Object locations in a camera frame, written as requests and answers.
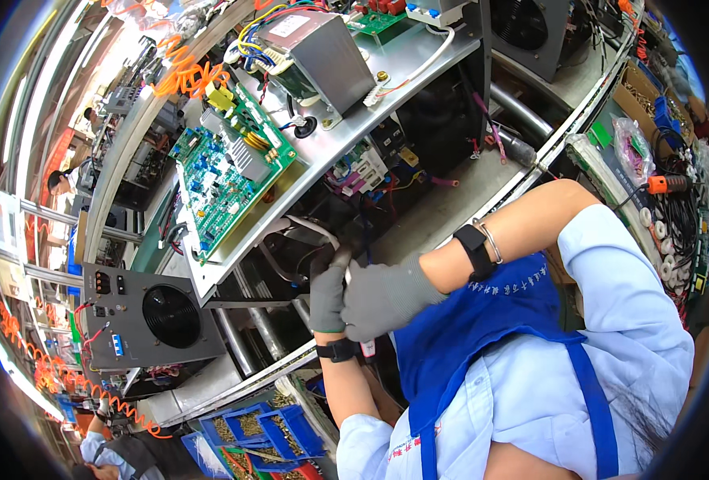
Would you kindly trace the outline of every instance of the screwdriver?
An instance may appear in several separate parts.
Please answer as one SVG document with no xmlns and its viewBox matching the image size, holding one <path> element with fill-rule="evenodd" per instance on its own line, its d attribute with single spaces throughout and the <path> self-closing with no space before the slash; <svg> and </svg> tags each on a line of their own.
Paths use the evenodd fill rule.
<svg viewBox="0 0 709 480">
<path fill-rule="evenodd" d="M 624 206 L 626 202 L 641 190 L 647 190 L 649 194 L 655 195 L 685 192 L 691 188 L 693 188 L 693 180 L 687 175 L 656 175 L 654 177 L 648 177 L 648 181 L 645 184 L 637 187 L 623 202 L 613 208 L 613 211 L 615 212 Z"/>
</svg>

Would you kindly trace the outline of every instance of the woman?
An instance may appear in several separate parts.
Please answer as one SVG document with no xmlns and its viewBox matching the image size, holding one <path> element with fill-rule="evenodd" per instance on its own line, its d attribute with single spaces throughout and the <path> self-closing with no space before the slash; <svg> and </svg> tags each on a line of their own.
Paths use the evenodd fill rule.
<svg viewBox="0 0 709 480">
<path fill-rule="evenodd" d="M 640 472 L 675 422 L 693 362 L 655 269 L 613 212 L 571 180 L 534 188 L 483 224 L 478 250 L 459 231 L 399 266 L 351 264 L 343 302 L 340 267 L 312 283 L 320 356 L 344 336 L 393 330 L 410 402 L 392 428 L 355 359 L 321 358 L 339 477 Z M 539 253 L 555 242 L 583 295 L 581 332 L 557 327 L 560 303 Z M 491 259 L 502 263 L 493 274 Z"/>
<path fill-rule="evenodd" d="M 54 170 L 48 176 L 48 191 L 53 197 L 63 194 L 78 194 L 92 197 L 96 181 L 92 169 L 92 159 L 89 157 L 79 167 L 68 170 Z"/>
</svg>

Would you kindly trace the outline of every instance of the hair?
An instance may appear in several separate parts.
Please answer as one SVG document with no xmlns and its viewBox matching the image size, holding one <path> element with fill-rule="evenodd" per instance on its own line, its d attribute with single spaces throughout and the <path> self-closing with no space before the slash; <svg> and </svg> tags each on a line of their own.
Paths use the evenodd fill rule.
<svg viewBox="0 0 709 480">
<path fill-rule="evenodd" d="M 661 451 L 667 441 L 673 425 L 660 410 L 654 408 L 629 389 L 611 387 L 618 393 L 616 406 L 611 409 L 627 424 L 632 431 L 637 466 L 644 471 L 653 457 Z"/>
<path fill-rule="evenodd" d="M 48 175 L 48 191 L 56 188 L 56 186 L 61 182 L 61 177 L 71 174 L 73 170 L 73 168 L 69 168 L 64 171 L 54 170 L 50 172 L 50 175 Z"/>
<path fill-rule="evenodd" d="M 79 463 L 72 467 L 72 478 L 74 480 L 96 480 L 93 470 L 84 463 Z"/>
</svg>

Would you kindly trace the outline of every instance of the fluorescent light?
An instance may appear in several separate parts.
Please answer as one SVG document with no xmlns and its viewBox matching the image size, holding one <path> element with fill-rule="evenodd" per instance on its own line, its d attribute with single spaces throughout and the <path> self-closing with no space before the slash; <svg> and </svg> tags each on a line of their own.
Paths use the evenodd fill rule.
<svg viewBox="0 0 709 480">
<path fill-rule="evenodd" d="M 82 0 L 77 5 L 72 13 L 72 17 L 64 24 L 58 38 L 53 43 L 53 47 L 48 53 L 47 60 L 42 66 L 40 76 L 37 78 L 32 99 L 29 103 L 29 110 L 26 112 L 26 120 L 23 124 L 23 134 L 21 135 L 21 146 L 19 150 L 18 165 L 16 166 L 16 196 L 26 198 L 26 182 L 29 179 L 29 162 L 32 154 L 32 144 L 34 143 L 34 133 L 37 129 L 37 121 L 40 119 L 42 112 L 42 104 L 45 101 L 45 95 L 50 90 L 50 83 L 53 80 L 53 75 L 56 73 L 56 68 L 61 63 L 66 48 L 72 41 L 74 32 L 80 26 L 77 21 L 81 16 L 82 11 L 88 5 L 90 0 Z"/>
<path fill-rule="evenodd" d="M 50 400 L 45 398 L 42 393 L 37 391 L 37 388 L 32 385 L 32 383 L 27 379 L 21 370 L 18 369 L 17 366 L 14 365 L 14 363 L 8 358 L 7 353 L 5 353 L 5 350 L 3 346 L 0 344 L 0 364 L 3 366 L 3 370 L 5 370 L 8 375 L 10 376 L 10 379 L 14 381 L 16 386 L 21 389 L 22 392 L 29 398 L 32 398 L 32 401 L 42 407 L 43 410 L 51 414 L 58 420 L 59 422 L 64 421 L 64 415 L 59 410 L 55 405 L 53 405 Z"/>
<path fill-rule="evenodd" d="M 21 97 L 23 97 L 23 89 L 26 86 L 26 77 L 21 79 L 19 87 L 16 90 L 14 97 L 13 108 L 10 110 L 10 118 L 8 118 L 8 130 L 5 132 L 5 148 L 3 149 L 3 165 L 10 160 L 10 141 L 14 136 L 14 121 L 18 115 L 18 110 L 21 109 Z"/>
</svg>

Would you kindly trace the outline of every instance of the fan grille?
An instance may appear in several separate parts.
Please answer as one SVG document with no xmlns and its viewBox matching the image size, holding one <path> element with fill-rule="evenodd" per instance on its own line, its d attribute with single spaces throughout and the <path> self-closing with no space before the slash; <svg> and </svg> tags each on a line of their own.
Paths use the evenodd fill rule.
<svg viewBox="0 0 709 480">
<path fill-rule="evenodd" d="M 198 309 L 177 288 L 170 285 L 150 288 L 144 295 L 141 311 L 152 334 L 168 346 L 186 349 L 200 337 Z"/>
<path fill-rule="evenodd" d="M 533 0 L 491 0 L 491 30 L 504 42 L 530 51 L 549 37 L 547 21 Z"/>
</svg>

